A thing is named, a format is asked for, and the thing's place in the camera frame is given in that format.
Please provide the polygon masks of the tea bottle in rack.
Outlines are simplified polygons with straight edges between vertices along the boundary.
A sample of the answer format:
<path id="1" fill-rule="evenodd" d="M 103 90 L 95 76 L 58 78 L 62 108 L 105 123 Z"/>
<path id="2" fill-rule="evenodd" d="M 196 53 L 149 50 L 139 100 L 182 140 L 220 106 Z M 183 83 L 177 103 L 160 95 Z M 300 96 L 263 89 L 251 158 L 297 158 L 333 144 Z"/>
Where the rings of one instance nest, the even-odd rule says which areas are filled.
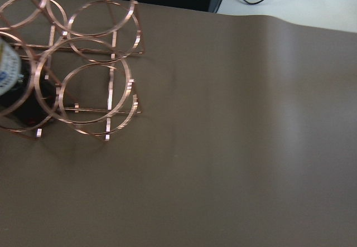
<path id="1" fill-rule="evenodd" d="M 1 33 L 1 115 L 22 128 L 41 127 L 52 117 L 36 96 L 37 62 L 31 50 L 8 33 Z"/>

